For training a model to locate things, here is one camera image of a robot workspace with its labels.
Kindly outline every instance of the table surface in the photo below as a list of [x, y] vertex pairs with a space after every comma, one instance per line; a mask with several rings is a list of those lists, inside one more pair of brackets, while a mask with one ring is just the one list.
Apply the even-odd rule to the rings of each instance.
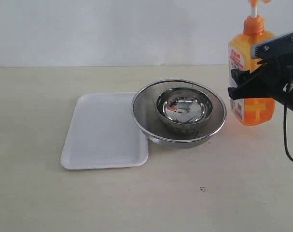
[[[293, 163], [283, 107], [241, 125], [229, 110], [228, 67], [0, 68], [0, 232], [293, 232]], [[181, 78], [217, 92], [227, 122], [188, 150], [149, 142], [135, 168], [67, 171], [59, 163], [85, 93], [138, 91]], [[288, 116], [293, 153], [293, 113]]]

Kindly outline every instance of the bowl rim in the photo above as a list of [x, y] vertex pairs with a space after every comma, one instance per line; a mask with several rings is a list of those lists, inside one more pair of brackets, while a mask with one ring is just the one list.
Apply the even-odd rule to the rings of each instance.
[[[209, 115], [208, 115], [206, 118], [204, 118], [203, 120], [199, 119], [199, 120], [196, 121], [196, 122], [190, 122], [190, 123], [180, 123], [180, 122], [175, 122], [175, 121], [173, 121], [173, 120], [171, 120], [171, 119], [169, 119], [169, 118], [164, 117], [164, 116], [159, 112], [159, 110], [158, 110], [158, 107], [157, 107], [158, 100], [159, 100], [159, 98], [162, 96], [162, 94], [164, 94], [165, 92], [167, 92], [167, 91], [169, 91], [169, 90], [173, 90], [173, 89], [176, 89], [176, 88], [179, 88], [179, 89], [181, 89], [181, 88], [186, 88], [186, 89], [190, 89], [190, 90], [198, 91], [198, 92], [200, 92], [201, 94], [203, 94], [203, 95], [209, 100], [209, 102], [210, 102], [210, 104], [211, 104], [211, 106], [212, 106]], [[190, 88], [190, 87], [173, 87], [173, 88], [169, 88], [169, 89], [167, 89], [166, 91], [162, 92], [162, 93], [159, 94], [158, 97], [156, 98], [156, 112], [157, 112], [162, 118], [164, 118], [165, 120], [167, 120], [167, 121], [169, 121], [169, 122], [171, 122], [171, 123], [173, 123], [173, 124], [176, 124], [176, 125], [192, 125], [192, 126], [195, 126], [195, 125], [198, 125], [198, 124], [200, 124], [200, 123], [203, 123], [203, 122], [207, 121], [207, 120], [211, 117], [211, 115], [212, 115], [212, 113], [213, 113], [213, 108], [214, 108], [214, 104], [213, 104], [213, 101], [211, 100], [211, 98], [209, 98], [209, 96], [206, 95], [203, 91], [201, 91], [201, 90], [199, 90], [199, 89], [196, 89], [196, 88]]]
[[[135, 104], [135, 101], [137, 99], [137, 97], [144, 91], [146, 90], [147, 88], [151, 87], [151, 86], [154, 86], [156, 84], [160, 84], [160, 83], [164, 83], [164, 82], [183, 82], [183, 83], [188, 83], [188, 84], [193, 84], [193, 85], [196, 85], [196, 86], [199, 86], [199, 87], [202, 87], [206, 90], [208, 90], [209, 92], [211, 92], [218, 100], [219, 102], [221, 103], [222, 107], [223, 107], [223, 119], [219, 125], [219, 127], [213, 131], [212, 133], [210, 134], [207, 134], [207, 135], [204, 135], [202, 137], [199, 137], [199, 138], [195, 138], [195, 139], [189, 139], [189, 140], [175, 140], [175, 139], [168, 139], [168, 138], [164, 138], [164, 137], [161, 137], [159, 135], [156, 135], [150, 131], [148, 131], [147, 129], [145, 129], [139, 122], [138, 120], [136, 119], [135, 117], [135, 114], [134, 114], [134, 104]], [[167, 141], [167, 142], [173, 142], [173, 143], [191, 143], [191, 142], [197, 142], [197, 141], [201, 141], [201, 140], [204, 140], [206, 138], [210, 138], [212, 137], [214, 134], [216, 134], [218, 131], [220, 131], [220, 129], [223, 127], [225, 121], [226, 121], [226, 117], [227, 117], [227, 109], [226, 109], [226, 106], [222, 100], [221, 97], [219, 97], [218, 94], [216, 94], [213, 90], [211, 90], [210, 88], [204, 86], [204, 85], [201, 85], [197, 82], [193, 82], [193, 81], [188, 81], [188, 80], [183, 80], [183, 79], [164, 79], [164, 80], [160, 80], [160, 81], [155, 81], [155, 82], [152, 82], [146, 86], [144, 86], [142, 89], [140, 89], [136, 94], [135, 96], [133, 97], [132, 99], [132, 102], [131, 102], [131, 116], [134, 120], [134, 122], [137, 124], [137, 126], [140, 128], [140, 130], [143, 131], [143, 133], [149, 135], [149, 136], [152, 136], [153, 138], [156, 138], [156, 139], [159, 139], [159, 140], [163, 140], [163, 141]]]

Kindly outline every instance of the white backdrop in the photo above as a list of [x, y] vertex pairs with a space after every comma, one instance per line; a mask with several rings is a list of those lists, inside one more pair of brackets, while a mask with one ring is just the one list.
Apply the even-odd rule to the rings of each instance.
[[[293, 30], [293, 0], [260, 4]], [[0, 0], [0, 66], [227, 63], [247, 0]]]

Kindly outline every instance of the white plastic tray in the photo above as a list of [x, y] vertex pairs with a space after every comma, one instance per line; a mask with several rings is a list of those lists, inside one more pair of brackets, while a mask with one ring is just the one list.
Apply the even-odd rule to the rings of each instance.
[[147, 138], [134, 123], [134, 93], [85, 94], [76, 104], [60, 158], [66, 169], [133, 167], [148, 158]]

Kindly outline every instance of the stainless steel bowl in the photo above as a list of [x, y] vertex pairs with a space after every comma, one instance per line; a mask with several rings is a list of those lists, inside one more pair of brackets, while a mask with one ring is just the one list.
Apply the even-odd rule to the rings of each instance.
[[212, 110], [211, 99], [194, 88], [171, 88], [156, 100], [159, 119], [175, 133], [196, 133], [209, 120]]
[[[211, 117], [196, 133], [180, 134], [169, 130], [158, 117], [156, 101], [167, 89], [192, 88], [204, 93], [212, 102]], [[194, 82], [171, 79], [151, 83], [136, 93], [131, 104], [133, 120], [153, 142], [170, 148], [191, 148], [205, 143], [223, 126], [226, 107], [221, 98], [210, 89]]]

